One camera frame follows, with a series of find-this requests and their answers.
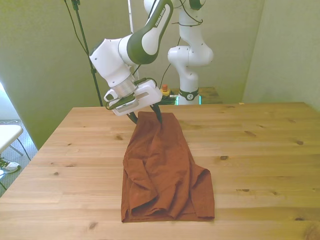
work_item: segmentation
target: folded garment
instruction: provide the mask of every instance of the folded garment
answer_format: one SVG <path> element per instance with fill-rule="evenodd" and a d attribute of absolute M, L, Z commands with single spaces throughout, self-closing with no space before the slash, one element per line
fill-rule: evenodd
<path fill-rule="evenodd" d="M 209 170 L 195 164 L 173 113 L 139 112 L 123 159 L 122 222 L 210 221 Z"/>

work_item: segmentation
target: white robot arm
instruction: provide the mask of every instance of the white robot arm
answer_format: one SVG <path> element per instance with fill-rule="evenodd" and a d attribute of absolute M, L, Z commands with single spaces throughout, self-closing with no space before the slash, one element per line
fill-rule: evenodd
<path fill-rule="evenodd" d="M 156 81 L 152 78 L 136 80 L 130 67 L 150 64 L 157 58 L 174 8 L 180 10 L 180 36 L 190 46 L 170 49 L 168 59 L 180 75 L 179 98 L 190 104 L 197 100 L 198 76 L 187 67 L 206 65 L 213 59 L 213 52 L 204 43 L 200 29 L 201 8 L 205 1 L 145 0 L 149 18 L 142 29 L 124 38 L 104 39 L 94 48 L 90 60 L 110 87 L 104 96 L 108 109 L 117 116 L 128 115 L 136 123 L 134 111 L 151 106 L 162 122 L 160 109 L 156 105 L 161 101 L 162 94 Z"/>

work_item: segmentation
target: wood grain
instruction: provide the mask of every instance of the wood grain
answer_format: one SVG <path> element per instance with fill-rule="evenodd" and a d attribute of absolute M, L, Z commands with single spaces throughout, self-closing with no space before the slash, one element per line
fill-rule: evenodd
<path fill-rule="evenodd" d="M 211 171 L 213 222 L 121 223 L 135 125 L 103 107 L 74 108 L 0 198 L 0 239 L 320 239 L 318 112 L 304 103 L 160 108 Z"/>

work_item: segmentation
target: black pole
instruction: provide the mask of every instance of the black pole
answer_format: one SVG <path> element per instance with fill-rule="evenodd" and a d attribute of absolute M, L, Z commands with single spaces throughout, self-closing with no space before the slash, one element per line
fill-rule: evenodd
<path fill-rule="evenodd" d="M 80 0 L 71 0 L 71 2 L 72 2 L 73 9 L 75 10 L 76 17 L 78 18 L 78 22 L 79 22 L 79 26 L 80 26 L 83 42 L 84 42 L 84 47 L 85 47 L 85 51 L 86 51 L 86 55 L 88 56 L 88 60 L 89 60 L 90 68 L 91 68 L 91 73 L 92 73 L 92 77 L 93 77 L 93 80 L 94 80 L 96 93 L 97 93 L 98 98 L 99 98 L 100 106 L 103 107 L 104 105 L 102 103 L 102 99 L 101 99 L 101 95 L 100 95 L 100 91 L 99 91 L 99 86 L 98 86 L 98 82 L 97 82 L 97 78 L 96 78 L 97 70 L 94 68 L 94 66 L 92 65 L 92 62 L 91 62 L 91 60 L 89 58 L 89 49 L 88 49 L 88 45 L 87 45 L 87 40 L 86 40 L 85 32 L 84 32 L 84 29 L 82 27 L 80 15 L 79 15 L 79 7 L 78 7 L 78 5 L 80 4 Z"/>

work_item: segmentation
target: brown cloth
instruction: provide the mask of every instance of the brown cloth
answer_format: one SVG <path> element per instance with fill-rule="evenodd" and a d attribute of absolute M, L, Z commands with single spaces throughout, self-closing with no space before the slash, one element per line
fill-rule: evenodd
<path fill-rule="evenodd" d="M 123 159 L 122 222 L 210 221 L 210 171 L 195 164 L 172 113 L 139 112 Z"/>

